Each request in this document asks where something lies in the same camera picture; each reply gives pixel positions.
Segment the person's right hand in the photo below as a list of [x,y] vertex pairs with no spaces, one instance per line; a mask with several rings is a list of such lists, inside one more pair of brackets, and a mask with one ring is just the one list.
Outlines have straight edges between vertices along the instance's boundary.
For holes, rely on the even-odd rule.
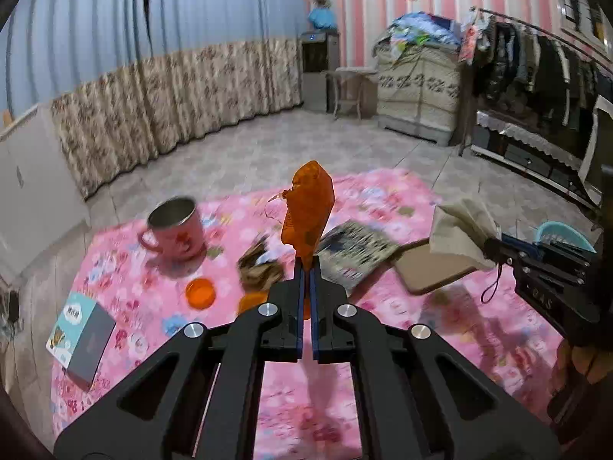
[[563,340],[550,379],[546,413],[560,444],[612,433],[612,353]]

